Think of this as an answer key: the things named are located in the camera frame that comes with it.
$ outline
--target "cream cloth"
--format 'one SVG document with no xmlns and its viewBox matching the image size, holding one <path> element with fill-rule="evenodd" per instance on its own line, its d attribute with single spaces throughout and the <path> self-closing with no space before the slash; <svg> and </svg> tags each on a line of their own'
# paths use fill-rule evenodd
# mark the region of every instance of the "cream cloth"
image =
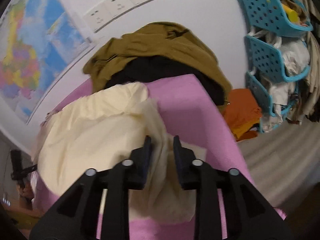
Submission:
<svg viewBox="0 0 320 240">
<path fill-rule="evenodd" d="M 172 136 L 144 84 L 116 85 L 80 98 L 54 114 L 43 132 L 47 136 L 38 146 L 38 171 L 56 195 L 62 195 L 88 168 L 112 168 L 142 147 L 146 135 L 151 136 L 154 149 L 148 179 L 144 190 L 130 192 L 130 220 L 152 217 L 178 223 L 193 217 L 195 192 L 183 191 L 178 183 Z M 205 159 L 205 149 L 183 146 Z"/>
</svg>

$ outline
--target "white wall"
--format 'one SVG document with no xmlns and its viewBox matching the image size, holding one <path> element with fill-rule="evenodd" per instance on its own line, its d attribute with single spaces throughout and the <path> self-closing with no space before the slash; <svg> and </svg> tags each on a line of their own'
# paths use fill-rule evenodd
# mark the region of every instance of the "white wall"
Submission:
<svg viewBox="0 0 320 240">
<path fill-rule="evenodd" d="M 102 0 L 62 0 L 67 11 L 78 20 L 81 30 L 88 32 L 81 16 Z M 244 87 L 247 59 L 244 48 L 246 27 L 237 0 L 154 0 L 135 8 L 111 22 L 96 34 L 89 33 L 99 45 L 80 60 L 48 93 L 29 125 L 18 120 L 0 100 L 0 128 L 9 139 L 30 151 L 39 124 L 60 101 L 88 76 L 82 67 L 97 49 L 111 37 L 131 33 L 147 23 L 171 21 L 191 29 L 216 54 L 220 68 L 234 88 Z"/>
</svg>

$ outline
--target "crumpled fabric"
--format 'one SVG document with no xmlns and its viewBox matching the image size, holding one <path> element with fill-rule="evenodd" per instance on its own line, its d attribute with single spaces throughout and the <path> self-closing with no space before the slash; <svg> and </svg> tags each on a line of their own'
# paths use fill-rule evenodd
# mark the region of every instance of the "crumpled fabric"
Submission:
<svg viewBox="0 0 320 240">
<path fill-rule="evenodd" d="M 310 115 L 314 111 L 314 106 L 320 96 L 320 46 L 312 33 L 307 35 L 307 44 L 310 52 L 311 70 L 306 76 L 306 82 L 309 86 L 309 94 L 303 105 L 303 113 Z"/>
<path fill-rule="evenodd" d="M 310 62 L 305 42 L 300 38 L 282 38 L 279 48 L 289 77 L 300 74 Z"/>
<path fill-rule="evenodd" d="M 272 83 L 266 76 L 261 74 L 261 84 L 267 89 L 272 98 L 273 112 L 276 116 L 264 114 L 262 118 L 262 129 L 265 132 L 273 130 L 277 125 L 283 122 L 281 114 L 282 106 L 287 106 L 290 95 L 294 93 L 295 82 Z"/>
<path fill-rule="evenodd" d="M 130 220 L 180 223 L 193 217 L 196 192 L 179 185 L 172 136 L 144 84 L 116 85 L 80 98 L 52 115 L 43 129 L 38 172 L 54 194 L 62 195 L 89 168 L 103 171 L 127 159 L 149 135 L 154 148 L 148 179 L 144 190 L 129 193 Z M 205 149 L 183 146 L 205 159 Z"/>
</svg>

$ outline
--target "yellow sponge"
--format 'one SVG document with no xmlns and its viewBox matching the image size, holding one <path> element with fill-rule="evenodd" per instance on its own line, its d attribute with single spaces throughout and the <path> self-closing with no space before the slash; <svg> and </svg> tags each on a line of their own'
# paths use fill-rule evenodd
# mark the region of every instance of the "yellow sponge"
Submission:
<svg viewBox="0 0 320 240">
<path fill-rule="evenodd" d="M 298 13 L 282 3 L 282 7 L 288 16 L 290 22 L 296 23 L 300 21 Z"/>
</svg>

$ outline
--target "black cloth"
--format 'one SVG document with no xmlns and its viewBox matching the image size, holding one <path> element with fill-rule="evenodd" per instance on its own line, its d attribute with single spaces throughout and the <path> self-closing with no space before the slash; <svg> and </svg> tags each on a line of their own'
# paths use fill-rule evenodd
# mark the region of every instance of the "black cloth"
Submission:
<svg viewBox="0 0 320 240">
<path fill-rule="evenodd" d="M 217 106 L 224 104 L 223 88 L 215 80 L 186 64 L 162 56 L 138 57 L 107 82 L 105 89 L 128 82 L 152 82 L 161 78 L 193 74 Z"/>
</svg>

